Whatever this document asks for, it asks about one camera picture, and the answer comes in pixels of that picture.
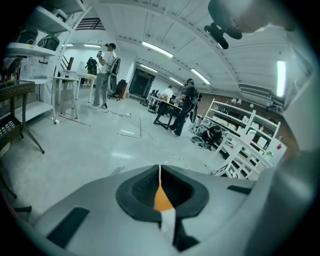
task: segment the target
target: person in black clothing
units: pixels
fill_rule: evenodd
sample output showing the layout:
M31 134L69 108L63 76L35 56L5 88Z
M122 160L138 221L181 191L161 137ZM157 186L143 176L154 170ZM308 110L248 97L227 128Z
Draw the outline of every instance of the person in black clothing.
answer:
M214 142L218 142L222 136L220 126L215 125L210 127L208 130L204 131L201 135L201 138L207 142L210 146L214 145Z
M188 117L188 113L191 110L192 106L192 98L195 95L195 82L190 78L186 81L186 92L182 94L180 97L175 98L174 102L184 100L182 105L182 110L180 114L175 119L174 123L169 126L170 130L174 131L175 135L180 136L184 124L186 122L186 118Z

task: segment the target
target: white shirt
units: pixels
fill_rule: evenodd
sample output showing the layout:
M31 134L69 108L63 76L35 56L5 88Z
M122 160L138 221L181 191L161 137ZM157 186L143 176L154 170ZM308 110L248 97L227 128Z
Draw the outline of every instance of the white shirt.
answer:
M166 102L169 102L174 93L172 92L172 90L170 88L167 88L167 89L163 90L163 92L161 94L163 95L164 100Z
M112 63L112 61L117 57L115 51L107 51L106 54L103 56L103 60L105 60L105 64L100 68L101 74L107 73L108 66Z

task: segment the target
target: floor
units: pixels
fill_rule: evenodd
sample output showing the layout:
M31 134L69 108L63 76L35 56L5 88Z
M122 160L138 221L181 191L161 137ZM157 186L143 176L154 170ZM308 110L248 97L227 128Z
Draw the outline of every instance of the floor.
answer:
M28 122L45 154L41 154L25 135L24 139L12 142L1 158L8 183L18 195L17 202L32 205L28 219L31 223L74 190L109 176L119 167L127 172L165 164L210 173L223 162L222 157L213 159L212 151L192 143L193 134L188 130L190 120L184 125L181 136L176 137L153 124L156 115L136 99L109 99L107 102L110 111L131 113L131 117L89 108L89 91L80 89L76 102L77 122L58 117L59 123L53 124L50 112Z

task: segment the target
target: white cable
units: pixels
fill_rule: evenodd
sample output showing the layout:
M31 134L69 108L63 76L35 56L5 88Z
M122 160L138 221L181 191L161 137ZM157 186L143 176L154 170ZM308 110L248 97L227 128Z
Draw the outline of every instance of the white cable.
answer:
M137 127L137 128L140 129L140 127L137 126L137 125L135 125L133 122L131 122L131 121L129 121L129 122L130 122L131 124L133 124L135 127ZM173 157L172 159L173 159L173 161L174 161L175 163L181 163L181 162L183 161L184 164L185 164L185 168L186 168L187 170L193 171L192 168L188 167L188 165L187 165L187 163L186 163L186 160L185 160L183 157L180 157L180 156L178 156L177 154L175 154L175 153L173 153L173 152L170 152L170 151L167 151L167 150L164 150L164 149L159 148L159 147L155 144L155 139L154 139L154 137L153 137L149 132L147 132L146 130L144 130L144 129L142 129L142 128L141 128L141 130L144 131L145 133L147 133L147 134L152 138L153 145L154 145L158 150L160 150L160 151L162 151L162 152L167 152L167 153L173 154L174 157Z

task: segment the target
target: tube light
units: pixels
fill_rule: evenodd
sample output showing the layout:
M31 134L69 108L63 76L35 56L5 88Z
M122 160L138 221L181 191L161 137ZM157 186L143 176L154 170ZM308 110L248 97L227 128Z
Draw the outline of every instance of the tube light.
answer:
M94 44L84 44L85 47L96 47L96 48L101 48L100 45L94 45Z
M207 79L205 79L198 71L196 71L194 68L193 69L191 69L191 71L193 72L193 73L195 73L202 81L204 81L207 85L211 85L211 83L207 80Z
M276 62L278 67L278 83L276 88L276 95L278 97L283 97L285 94L286 85L286 63L284 61Z
M159 53L162 53L162 54L168 56L169 58L172 58L172 56L173 56L171 53L169 53L169 52L167 52L165 50L162 50L161 48L156 47L156 46L154 46L154 45L152 45L150 43L147 43L145 41L142 42L142 45L145 46L145 47L151 48L151 49L153 49L153 50L155 50L155 51L157 51Z
M175 81L177 84L184 86L182 83L180 83L179 81L177 81L176 79L173 79L172 77L170 77L171 80Z
M145 68L145 69L148 69L148 70L151 70L151 71L153 71L153 72L158 73L158 71L154 70L154 69L151 68L151 67L148 67L148 66L145 66L145 65L142 65L142 64L140 64L140 66L143 67L143 68Z

